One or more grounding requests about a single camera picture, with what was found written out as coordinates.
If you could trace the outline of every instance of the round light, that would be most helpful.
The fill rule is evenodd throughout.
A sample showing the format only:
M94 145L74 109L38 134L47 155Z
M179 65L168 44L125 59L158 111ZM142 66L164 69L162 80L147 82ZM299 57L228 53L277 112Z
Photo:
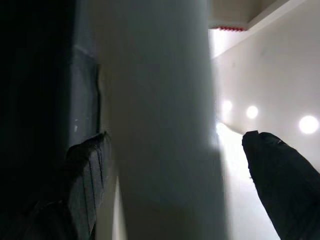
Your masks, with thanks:
M250 106L246 111L246 115L250 119L255 119L258 116L258 112L258 108L255 106Z
M314 116L305 116L300 120L299 127L304 134L313 134L319 128L319 121Z
M232 102L231 101L224 101L223 104L222 104L222 111L224 113L228 113L230 112L232 109Z

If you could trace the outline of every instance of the ceiling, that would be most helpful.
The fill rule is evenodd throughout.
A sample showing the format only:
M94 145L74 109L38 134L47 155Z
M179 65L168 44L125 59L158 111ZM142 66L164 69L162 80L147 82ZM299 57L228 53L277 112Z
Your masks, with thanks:
M212 61L220 120L239 133L279 136L318 171L320 130L305 134L299 124L305 116L320 120L319 13L320 1L306 0ZM250 106L258 110L254 118L247 116Z

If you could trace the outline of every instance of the recessed light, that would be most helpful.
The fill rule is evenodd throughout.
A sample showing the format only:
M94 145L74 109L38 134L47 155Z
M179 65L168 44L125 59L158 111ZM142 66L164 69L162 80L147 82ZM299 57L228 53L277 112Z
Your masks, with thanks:
M319 121L314 116L305 116L300 120L299 128L304 134L313 134L319 128Z
M258 108L255 106L248 107L246 111L246 115L250 119L255 119L258 116L258 113L259 113Z
M229 100L224 101L223 104L222 104L222 111L224 113L228 113L231 110L232 110L232 102L229 101Z

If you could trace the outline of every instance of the white ceiling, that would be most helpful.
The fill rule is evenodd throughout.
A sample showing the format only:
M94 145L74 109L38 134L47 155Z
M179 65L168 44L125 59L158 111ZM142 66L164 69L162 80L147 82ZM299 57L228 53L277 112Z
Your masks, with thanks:
M304 134L299 121L306 115L320 120L319 23L320 1L306 0L213 61L222 122L241 133L274 133L318 171L320 130ZM229 113L221 110L225 100L233 105ZM252 105L259 110L255 119L246 116Z
M260 30L272 24L279 18L287 15L292 10L307 0L262 0L261 12L251 21L248 21L248 30L232 32L222 30L209 30L211 58L216 58L227 50L233 48L243 40L249 38Z

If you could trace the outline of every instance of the white pillar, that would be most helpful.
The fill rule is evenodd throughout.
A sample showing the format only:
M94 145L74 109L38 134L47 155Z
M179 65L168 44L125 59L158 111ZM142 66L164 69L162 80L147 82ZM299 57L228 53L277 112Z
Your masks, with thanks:
M95 0L129 240L225 240L206 0Z

